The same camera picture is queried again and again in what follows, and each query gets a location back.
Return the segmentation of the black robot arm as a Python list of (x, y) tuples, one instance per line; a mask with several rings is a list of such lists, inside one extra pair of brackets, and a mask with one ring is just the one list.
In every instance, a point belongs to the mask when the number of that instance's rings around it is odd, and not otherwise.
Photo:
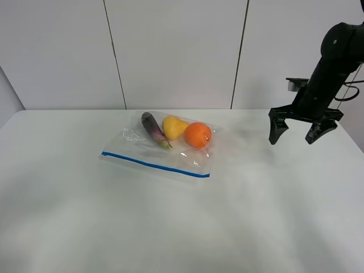
[(286, 119), (310, 123), (305, 140), (314, 143), (337, 128), (343, 117), (338, 109), (331, 109), (337, 93), (347, 85), (347, 78), (363, 64), (363, 25), (339, 23), (325, 35), (321, 45), (321, 59), (309, 79), (289, 78), (288, 89), (297, 95), (289, 105), (272, 108), (269, 141), (275, 145), (288, 130)]

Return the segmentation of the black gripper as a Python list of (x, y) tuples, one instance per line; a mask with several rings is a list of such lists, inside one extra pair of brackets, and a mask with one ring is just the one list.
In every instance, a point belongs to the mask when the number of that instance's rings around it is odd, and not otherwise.
[(272, 108), (268, 114), (270, 118), (268, 140), (270, 143), (275, 145), (282, 134), (289, 129), (285, 119), (313, 123), (305, 137), (308, 144), (313, 144), (325, 134), (335, 130), (337, 128), (335, 121), (339, 121), (343, 117), (343, 113), (340, 110), (331, 109), (329, 105), (339, 89), (340, 87), (335, 82), (308, 81), (305, 87), (296, 92), (296, 97), (291, 104)]

